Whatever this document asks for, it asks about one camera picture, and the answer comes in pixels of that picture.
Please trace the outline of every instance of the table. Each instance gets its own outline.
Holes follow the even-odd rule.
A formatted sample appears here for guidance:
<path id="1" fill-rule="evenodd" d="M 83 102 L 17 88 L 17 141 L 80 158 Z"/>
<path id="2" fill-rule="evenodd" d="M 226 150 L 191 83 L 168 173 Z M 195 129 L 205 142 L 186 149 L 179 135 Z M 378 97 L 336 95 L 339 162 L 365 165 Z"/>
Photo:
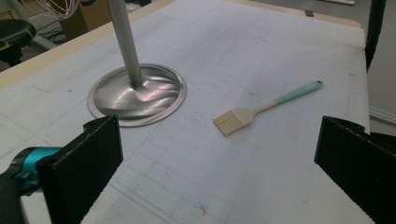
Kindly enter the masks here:
<path id="1" fill-rule="evenodd" d="M 124 162 L 83 223 L 373 223 L 314 164 L 322 116 L 369 129 L 364 32 L 267 8 L 160 0 L 130 15 L 140 62 L 177 70 L 188 93 L 169 118 L 121 129 Z M 0 74 L 0 172 L 94 119 L 91 86 L 123 66 L 110 27 Z M 212 123 L 313 80 L 324 87 L 238 133 Z M 32 223 L 50 223 L 41 194 L 23 201 Z"/>

